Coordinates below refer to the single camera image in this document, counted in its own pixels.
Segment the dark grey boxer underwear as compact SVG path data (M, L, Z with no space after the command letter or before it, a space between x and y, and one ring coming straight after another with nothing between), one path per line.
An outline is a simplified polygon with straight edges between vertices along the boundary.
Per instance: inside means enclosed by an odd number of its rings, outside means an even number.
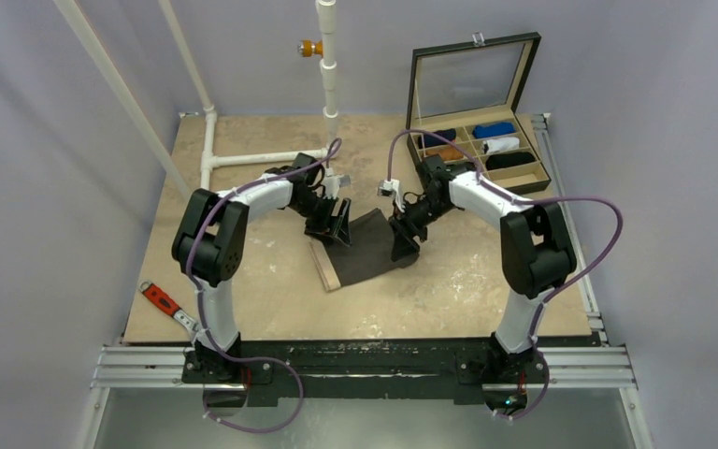
M351 220L352 245L325 245L309 241L310 253L327 292L376 278L387 272L407 268L419 258L411 254L398 261L391 258L394 244L392 228L378 208Z

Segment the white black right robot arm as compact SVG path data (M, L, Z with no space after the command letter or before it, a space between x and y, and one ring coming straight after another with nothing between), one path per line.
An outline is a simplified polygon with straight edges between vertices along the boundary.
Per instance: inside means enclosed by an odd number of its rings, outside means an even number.
M418 254L427 227L452 210L474 213L499 233L504 278L510 288L501 322L487 356L490 373L508 381L524 368L522 353L531 350L539 314L548 295L566 284L577 267L576 254L559 205L536 204L485 179L466 164L447 164L428 156L418 165L422 193L406 200L398 180L383 179L379 196L393 200L388 223L393 232L391 259Z

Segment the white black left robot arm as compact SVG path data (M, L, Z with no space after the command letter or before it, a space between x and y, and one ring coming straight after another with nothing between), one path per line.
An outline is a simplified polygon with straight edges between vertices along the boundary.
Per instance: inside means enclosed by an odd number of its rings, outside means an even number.
M196 295L199 328L196 353L217 382L236 379L241 363L253 362L236 349L240 332L234 314L233 279L241 266L249 224L275 210L292 210L304 233L326 244L352 243L352 202L338 196L340 177L323 160L303 152L289 166L272 167L244 185L192 193L172 244L172 256Z

